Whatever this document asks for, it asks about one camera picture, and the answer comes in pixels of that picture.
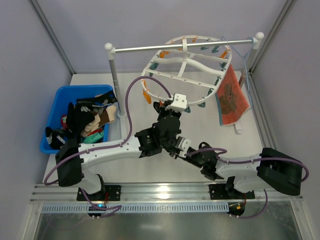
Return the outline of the beige brown striped sock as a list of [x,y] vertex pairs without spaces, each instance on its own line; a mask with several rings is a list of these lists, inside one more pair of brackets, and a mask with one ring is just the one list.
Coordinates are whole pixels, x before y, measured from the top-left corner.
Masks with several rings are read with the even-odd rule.
[[116,119],[116,111],[117,107],[115,105],[108,106],[106,109],[104,109],[103,112],[99,115],[99,126],[102,127],[105,124],[113,123]]

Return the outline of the black blue sport sock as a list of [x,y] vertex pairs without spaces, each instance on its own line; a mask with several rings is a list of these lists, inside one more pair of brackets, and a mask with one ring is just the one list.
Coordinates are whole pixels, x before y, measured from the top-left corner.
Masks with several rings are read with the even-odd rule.
[[53,150],[59,150],[65,143],[65,132],[63,129],[45,128],[45,138]]
[[88,97],[88,98],[78,98],[76,100],[76,103],[80,106],[86,106],[86,107],[92,107],[92,108],[102,108],[107,107],[108,105],[117,103],[118,100],[116,98],[116,95],[112,90],[97,95],[95,97]]

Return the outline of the white oval clip hanger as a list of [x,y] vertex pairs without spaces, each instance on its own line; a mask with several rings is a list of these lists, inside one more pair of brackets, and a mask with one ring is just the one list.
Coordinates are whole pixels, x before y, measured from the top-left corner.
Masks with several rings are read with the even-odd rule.
[[[189,51],[193,53],[198,53],[198,54],[202,53],[205,55],[210,55],[210,56],[213,55],[215,57],[220,57],[224,53],[225,48],[223,46],[219,46],[217,48],[213,48],[212,46],[210,48],[191,47],[189,48]],[[179,63],[159,64],[156,66],[156,69],[160,72],[177,75],[180,69],[180,64]],[[205,83],[212,83],[214,81],[214,78],[210,76],[208,73],[201,72],[200,70],[190,65],[186,67],[185,72],[183,73],[182,76],[191,80],[200,80]],[[203,97],[207,97],[211,92],[209,88],[206,88],[203,86],[197,86],[191,83],[181,82],[178,80],[171,80],[166,77],[157,76],[157,75],[154,75],[152,77],[158,79],[167,87],[173,87],[173,90],[172,90],[173,94],[178,93],[178,94],[186,95],[187,102],[194,102],[194,101],[200,100]],[[192,105],[192,106],[198,106],[200,108],[204,108],[206,106],[206,101],[200,105]]]

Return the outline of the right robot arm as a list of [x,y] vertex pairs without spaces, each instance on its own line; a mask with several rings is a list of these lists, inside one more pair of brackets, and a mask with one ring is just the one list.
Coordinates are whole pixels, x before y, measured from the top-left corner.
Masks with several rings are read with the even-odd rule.
[[171,147],[173,158],[180,158],[200,169],[211,180],[226,180],[225,190],[231,198],[251,191],[274,189],[282,194],[298,196],[301,193],[302,163],[282,152],[264,147],[261,153],[248,157],[225,158],[226,150],[212,148],[201,142],[199,149],[189,147],[186,152]]

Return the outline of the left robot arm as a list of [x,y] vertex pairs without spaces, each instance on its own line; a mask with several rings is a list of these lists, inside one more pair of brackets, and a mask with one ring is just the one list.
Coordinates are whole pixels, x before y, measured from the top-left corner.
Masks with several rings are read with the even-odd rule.
[[92,173],[90,168],[106,162],[120,159],[140,159],[160,154],[180,152],[176,148],[180,130],[180,116],[187,108],[186,100],[166,101],[159,107],[156,123],[150,128],[137,132],[127,142],[112,147],[110,142],[98,146],[81,148],[76,139],[69,140],[55,156],[58,185],[60,187],[77,186],[93,195],[105,190],[101,175]]

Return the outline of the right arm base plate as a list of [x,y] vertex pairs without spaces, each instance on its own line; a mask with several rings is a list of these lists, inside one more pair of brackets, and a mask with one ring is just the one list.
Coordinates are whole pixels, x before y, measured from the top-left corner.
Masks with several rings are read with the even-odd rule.
[[255,198],[253,191],[242,193],[225,183],[209,184],[208,191],[211,200],[251,200]]

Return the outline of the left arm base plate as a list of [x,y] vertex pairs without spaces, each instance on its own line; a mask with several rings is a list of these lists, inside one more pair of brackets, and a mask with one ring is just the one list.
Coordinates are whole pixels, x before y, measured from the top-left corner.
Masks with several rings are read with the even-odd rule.
[[87,197],[90,201],[104,202],[106,197],[108,201],[120,201],[121,200],[121,185],[104,185],[104,191],[100,191],[94,194],[88,194]]

